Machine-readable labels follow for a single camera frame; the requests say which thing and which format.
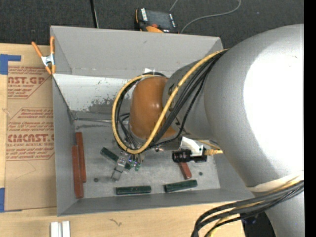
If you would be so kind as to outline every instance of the blue tape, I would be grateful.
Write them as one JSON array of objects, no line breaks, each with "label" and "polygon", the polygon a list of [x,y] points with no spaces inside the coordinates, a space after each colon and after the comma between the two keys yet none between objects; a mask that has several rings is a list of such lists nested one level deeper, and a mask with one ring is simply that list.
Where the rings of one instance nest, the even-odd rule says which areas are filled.
[{"label": "blue tape", "polygon": [[0,74],[8,74],[8,62],[9,61],[21,61],[21,55],[8,55],[0,54]]},{"label": "blue tape", "polygon": [[4,188],[0,188],[0,213],[4,212]]}]

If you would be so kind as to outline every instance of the cable bundle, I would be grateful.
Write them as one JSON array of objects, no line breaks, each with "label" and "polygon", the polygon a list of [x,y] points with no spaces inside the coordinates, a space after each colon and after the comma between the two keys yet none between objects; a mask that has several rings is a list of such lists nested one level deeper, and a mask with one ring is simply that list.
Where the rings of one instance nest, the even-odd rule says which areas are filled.
[{"label": "cable bundle", "polygon": [[295,197],[304,191],[304,180],[280,190],[273,191],[264,196],[228,203],[202,214],[195,223],[191,237],[198,237],[198,232],[207,224],[218,220],[215,225],[205,234],[205,237],[212,237],[214,231],[227,223],[256,216],[277,204]]},{"label": "cable bundle", "polygon": [[[122,105],[123,99],[126,95],[126,93],[141,79],[145,77],[152,77],[152,76],[164,76],[159,73],[146,73],[141,76],[135,77],[134,79],[130,80],[124,87],[120,90],[118,93],[114,104],[113,104],[113,109],[112,109],[112,129],[113,129],[113,134],[114,137],[121,149],[124,151],[130,153],[130,154],[139,154],[145,150],[157,147],[161,144],[169,143],[176,138],[178,138],[184,128],[184,124],[186,121],[186,118],[193,106],[194,101],[196,100],[198,94],[201,92],[204,81],[208,75],[208,73],[211,71],[212,67],[214,66],[215,62],[226,52],[226,50],[221,50],[218,52],[215,52],[211,55],[206,56],[202,60],[198,61],[184,76],[183,78],[179,81],[179,83],[175,86],[173,89],[165,107],[162,110],[162,113],[155,125],[155,128],[153,129],[150,137],[148,140],[145,142],[142,147],[138,147],[136,145],[136,142],[133,140],[132,135],[130,134],[130,131],[126,129],[123,125],[123,120],[127,119],[129,117],[129,114],[119,114],[120,107]],[[160,125],[162,123],[163,118],[165,117],[165,114],[169,107],[171,106],[172,101],[174,100],[176,94],[178,93],[179,89],[183,89],[181,94],[179,95],[179,98],[175,105],[173,106],[172,111],[170,112],[168,118],[165,120],[165,123],[163,126],[160,128]],[[193,93],[194,90],[196,90],[196,93],[194,95],[194,98],[192,99],[185,116],[182,120],[181,128],[178,132],[178,134],[173,137],[172,139],[168,141],[163,141],[158,143],[158,141],[161,139],[161,137],[165,134],[165,132],[168,130],[168,128],[171,126],[172,122],[175,120],[177,114],[180,112],[182,107],[185,105],[187,100],[190,98],[191,94]],[[129,145],[126,145],[119,132],[118,132],[118,124],[121,125],[121,128],[125,134],[126,141],[129,143]]]}]

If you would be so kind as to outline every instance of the black floor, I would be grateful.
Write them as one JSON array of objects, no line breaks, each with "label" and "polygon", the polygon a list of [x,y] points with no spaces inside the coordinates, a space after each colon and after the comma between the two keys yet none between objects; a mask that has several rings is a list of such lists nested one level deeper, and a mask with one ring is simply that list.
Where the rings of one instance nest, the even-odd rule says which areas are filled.
[{"label": "black floor", "polygon": [[[100,28],[134,29],[137,7],[168,12],[175,0],[94,0]],[[179,0],[172,10],[181,29],[189,21],[234,9],[238,0]],[[197,21],[187,34],[218,36],[225,48],[269,29],[304,23],[304,0],[241,0],[232,14]],[[93,27],[89,0],[0,0],[0,42],[48,44],[50,25]],[[265,214],[245,226],[247,237],[272,237]]]}]

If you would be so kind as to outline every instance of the dark green block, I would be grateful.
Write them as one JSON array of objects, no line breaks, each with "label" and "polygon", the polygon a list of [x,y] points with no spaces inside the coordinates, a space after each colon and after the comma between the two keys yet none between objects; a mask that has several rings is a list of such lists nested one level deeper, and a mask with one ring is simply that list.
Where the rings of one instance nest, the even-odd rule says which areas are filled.
[{"label": "dark green block", "polygon": [[117,195],[135,195],[135,194],[147,194],[152,191],[150,186],[128,186],[128,187],[116,187]]},{"label": "dark green block", "polygon": [[190,189],[198,186],[197,180],[188,180],[179,183],[166,184],[164,190],[166,192],[176,192],[184,189]]},{"label": "dark green block", "polygon": [[117,162],[118,159],[119,159],[119,157],[118,157],[116,154],[112,153],[110,150],[108,150],[108,149],[106,149],[106,148],[103,148],[103,149],[101,150],[100,154],[103,155],[103,156],[105,156],[105,157],[110,158],[111,160],[113,160],[113,161],[115,161],[115,162]]}]

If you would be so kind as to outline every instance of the black electronic device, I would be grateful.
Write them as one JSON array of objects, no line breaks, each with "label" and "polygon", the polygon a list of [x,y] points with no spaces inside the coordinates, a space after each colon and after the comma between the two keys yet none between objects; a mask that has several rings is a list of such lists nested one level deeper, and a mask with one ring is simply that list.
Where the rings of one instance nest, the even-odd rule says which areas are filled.
[{"label": "black electronic device", "polygon": [[135,25],[143,32],[179,33],[171,13],[137,8]]}]

